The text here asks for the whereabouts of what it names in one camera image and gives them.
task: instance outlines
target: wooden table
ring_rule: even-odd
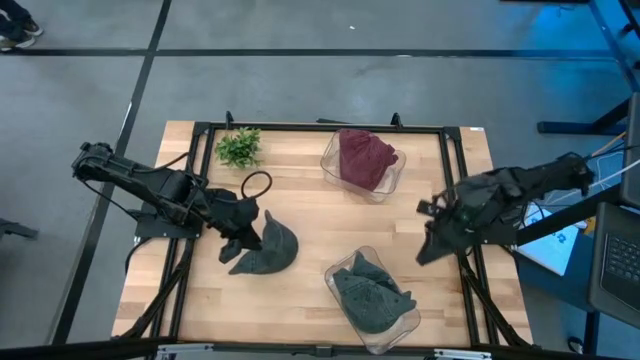
[[[194,122],[169,121],[157,165],[188,151]],[[461,128],[469,174],[492,168],[484,130]],[[215,141],[225,135],[216,131]],[[261,169],[273,187],[258,200],[258,233],[264,210],[298,236],[295,262],[274,275],[227,275],[236,260],[218,261],[223,242],[215,230],[197,240],[179,338],[202,342],[362,345],[324,281],[331,265],[363,245],[376,249],[403,290],[411,290],[422,321],[399,346],[469,346],[457,261],[448,256],[421,267],[416,255],[424,242],[426,218],[415,212],[420,199],[444,189],[438,137],[428,134],[380,134],[407,155],[398,188],[382,204],[369,204],[327,183],[319,166],[331,132],[262,131]],[[204,148],[201,139],[199,151]],[[453,144],[449,146],[455,159]],[[195,167],[200,168],[201,154]],[[184,161],[174,165],[183,169]],[[457,180],[457,169],[453,169]],[[239,193],[250,170],[231,170],[212,159],[210,187]],[[264,187],[254,178],[249,191]],[[113,334],[129,329],[156,295],[167,239],[155,239],[131,259]],[[507,320],[531,341],[529,322],[513,259],[497,246],[484,246],[491,295]],[[167,302],[161,334],[168,333],[173,295]],[[487,342],[484,315],[475,301],[481,340]]]

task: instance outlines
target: concrete floor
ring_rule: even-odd
[[[22,0],[46,29],[40,48],[146,48],[161,0]],[[612,31],[617,2],[599,0]],[[634,56],[638,40],[621,41]],[[380,48],[602,50],[588,7],[497,0],[173,0],[161,49]],[[3,56],[0,217],[40,229],[0,243],[0,347],[42,344],[95,196],[71,178],[83,141],[114,143],[142,57]],[[529,166],[607,137],[543,136],[541,120],[590,122],[629,96],[609,60],[389,57],[158,57],[126,156],[153,163],[167,120],[354,123],[486,128],[496,166]],[[125,207],[139,202],[116,191]],[[110,209],[70,341],[107,339],[134,224]],[[523,289],[536,343],[566,351],[584,312]],[[638,358],[640,331],[604,317],[599,354]],[[225,354],[226,358],[247,358]]]

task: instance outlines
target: clear plastic container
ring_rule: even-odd
[[[379,203],[396,190],[400,173],[407,162],[407,156],[402,151],[396,149],[394,155],[398,156],[398,160],[387,168],[378,186],[373,191],[361,188],[340,178],[340,134],[339,131],[336,131],[324,151],[324,155],[320,160],[320,167],[322,167],[324,179],[327,182]]]
[[[362,253],[367,261],[378,266],[382,270],[387,271],[384,268],[384,265],[382,265],[382,263],[380,262],[380,258],[378,258],[378,254],[376,253],[375,249],[370,246],[363,246],[359,248],[345,259],[330,267],[324,274],[324,280],[327,283],[329,290],[331,290],[331,293],[336,298],[336,301],[340,305],[340,308],[342,308],[341,296],[333,280],[333,274],[335,274],[342,268],[350,270],[355,261],[356,252],[358,251]],[[367,350],[369,350],[370,353],[374,355],[380,355],[387,352],[405,336],[409,335],[413,330],[415,330],[418,325],[420,325],[420,312],[416,308],[402,314],[398,318],[396,323],[393,324],[393,326],[391,326],[387,331],[379,334],[369,334],[361,331],[353,324],[353,322],[351,322],[351,326],[353,326],[353,328],[358,333],[358,336],[360,336],[360,339],[364,343],[364,346],[367,348]]]

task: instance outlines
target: black floor stripe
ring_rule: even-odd
[[[129,109],[122,124],[118,141],[114,148],[114,152],[117,155],[124,155],[129,139],[131,138],[131,132],[133,125],[136,121],[136,116],[140,108],[140,102],[142,101],[142,95],[149,79],[149,73],[151,72],[151,66],[153,65],[153,52],[158,48],[160,42],[160,36],[162,36],[162,30],[167,21],[167,15],[169,14],[169,8],[171,7],[171,0],[164,0],[160,14],[158,15],[158,21],[149,43],[144,62],[140,74],[138,75],[138,81],[136,82],[133,95],[131,97],[131,103]],[[114,191],[114,185],[111,183],[104,184],[102,186],[102,193],[107,198],[111,198]],[[85,237],[82,240],[80,260],[77,263],[77,267],[73,272],[73,280],[71,281],[69,291],[65,297],[62,312],[60,313],[59,321],[56,325],[55,332],[52,338],[52,344],[59,345],[67,342],[71,327],[73,325],[73,319],[75,317],[80,298],[82,297],[82,291],[84,290],[91,263],[98,247],[98,241],[100,240],[100,233],[104,226],[105,219],[107,217],[107,210],[109,203],[102,197],[98,199],[96,206],[93,209],[91,216],[91,222],[88,225],[88,230],[85,232]]]
[[[396,56],[611,60],[609,50],[160,49],[155,53],[155,56]]]
[[[331,56],[331,57],[443,57],[443,58],[505,58],[557,59],[570,61],[611,61],[609,50],[469,50],[469,49],[17,49],[2,53],[8,56]]]
[[[13,56],[90,56],[90,57],[124,57],[124,56],[146,56],[149,54],[148,49],[136,49],[136,48],[104,48],[104,49],[89,49],[89,48],[70,48],[70,49],[15,49],[2,53],[2,55]]]

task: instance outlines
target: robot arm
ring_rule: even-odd
[[[245,249],[260,250],[260,237],[251,226],[258,216],[255,197],[238,199],[225,189],[207,189],[206,178],[167,166],[150,168],[113,153],[109,145],[84,143],[73,162],[73,176],[109,182],[142,199],[156,209],[156,214],[132,212],[134,217],[159,216],[176,226],[202,221],[228,239],[220,252],[223,263]]]
[[[553,190],[578,188],[585,196],[593,177],[582,156],[568,153],[530,169],[500,168],[462,179],[419,203],[417,211],[432,220],[417,261],[424,265],[477,244],[522,245],[516,231],[529,202]]]

